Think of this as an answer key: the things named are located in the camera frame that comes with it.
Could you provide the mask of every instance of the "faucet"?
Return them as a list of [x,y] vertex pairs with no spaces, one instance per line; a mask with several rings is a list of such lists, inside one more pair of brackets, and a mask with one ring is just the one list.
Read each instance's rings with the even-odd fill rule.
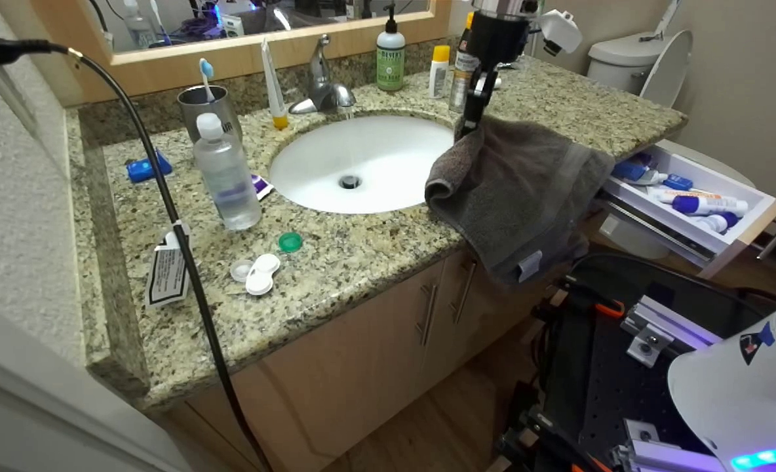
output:
[[333,84],[325,74],[325,48],[329,44],[329,35],[322,35],[311,49],[309,61],[309,77],[311,77],[311,88],[309,98],[291,105],[291,115],[303,115],[303,112],[326,112],[326,111],[345,111],[355,105],[355,98],[347,87]]

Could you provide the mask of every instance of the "sink drain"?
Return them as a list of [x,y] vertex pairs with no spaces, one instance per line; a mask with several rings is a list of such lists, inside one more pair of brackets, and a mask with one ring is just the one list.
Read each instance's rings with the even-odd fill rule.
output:
[[338,179],[338,187],[341,188],[358,188],[360,187],[360,179],[353,175],[353,174],[345,174],[345,175]]

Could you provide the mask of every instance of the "gray towel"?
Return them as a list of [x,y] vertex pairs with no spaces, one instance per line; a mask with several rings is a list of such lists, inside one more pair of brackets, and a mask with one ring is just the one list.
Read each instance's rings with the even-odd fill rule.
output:
[[574,248],[611,157],[537,124],[484,119],[427,179],[434,219],[455,227],[490,276],[515,286]]

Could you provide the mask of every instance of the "mirror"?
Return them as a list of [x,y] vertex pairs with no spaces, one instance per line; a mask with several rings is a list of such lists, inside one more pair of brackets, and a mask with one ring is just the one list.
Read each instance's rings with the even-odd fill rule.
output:
[[[92,0],[111,53],[211,41],[384,15],[391,0]],[[396,14],[427,11],[397,0]]]
[[[396,15],[405,41],[430,41],[447,37],[450,0],[427,0],[423,11]],[[0,2],[1,15],[17,37],[49,37],[52,41],[69,44],[89,57],[104,63],[109,74],[130,95],[157,88],[178,88],[199,81],[199,57],[214,65],[218,79],[245,77],[262,71],[260,44],[270,41],[277,67],[305,63],[320,35],[329,35],[326,57],[363,56],[375,49],[375,37],[383,31],[384,18],[355,18],[300,25],[291,31],[243,35],[227,39],[182,41],[173,48],[114,53],[101,35],[92,0],[26,0]],[[75,71],[69,61],[37,61],[52,91],[62,105],[111,100],[111,95],[92,74]]]

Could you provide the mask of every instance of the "toilet tank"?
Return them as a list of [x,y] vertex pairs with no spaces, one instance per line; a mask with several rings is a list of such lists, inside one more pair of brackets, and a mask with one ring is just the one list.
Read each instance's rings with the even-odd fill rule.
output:
[[596,84],[638,95],[663,39],[641,39],[645,35],[629,35],[590,48],[586,77]]

